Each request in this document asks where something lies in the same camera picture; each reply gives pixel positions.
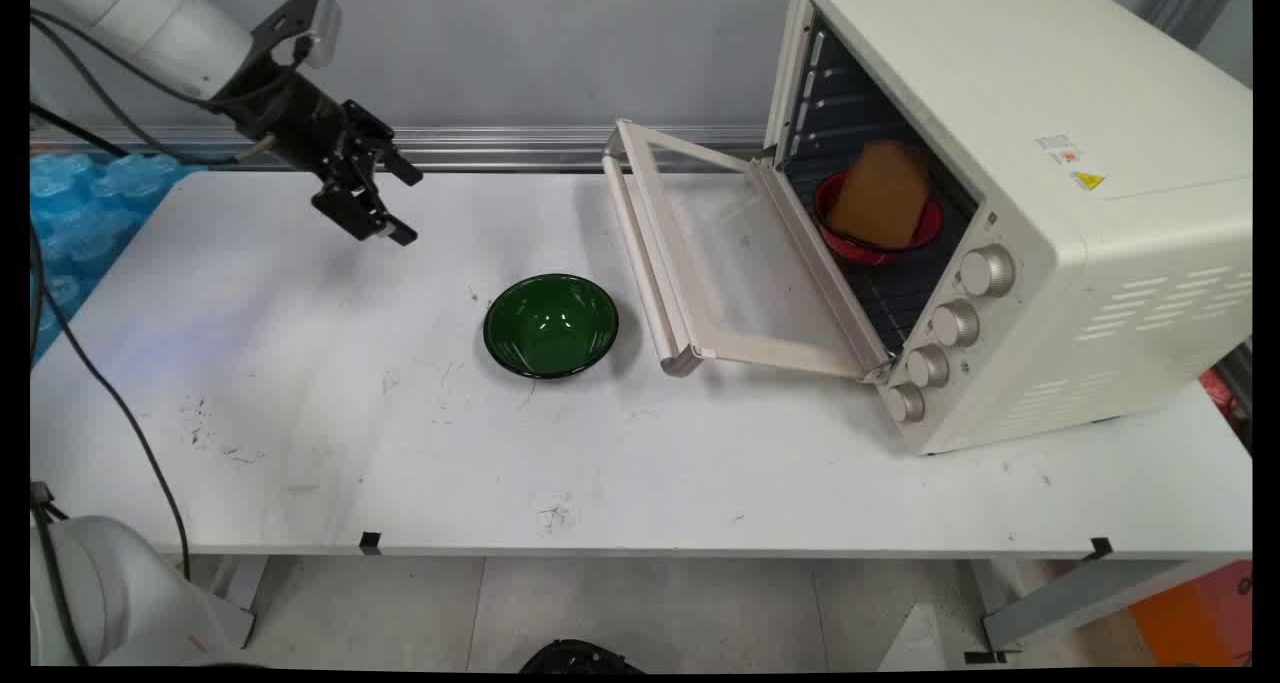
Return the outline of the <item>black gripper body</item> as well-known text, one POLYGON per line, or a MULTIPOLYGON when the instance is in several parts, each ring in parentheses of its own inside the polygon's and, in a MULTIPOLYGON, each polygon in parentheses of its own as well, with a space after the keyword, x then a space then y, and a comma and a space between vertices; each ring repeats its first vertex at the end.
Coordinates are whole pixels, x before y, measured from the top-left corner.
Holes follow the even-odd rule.
POLYGON ((259 60, 220 90, 212 106, 247 139, 274 137, 271 150, 320 192, 364 191, 376 165, 397 173, 396 132, 353 100, 338 104, 300 72, 259 60))

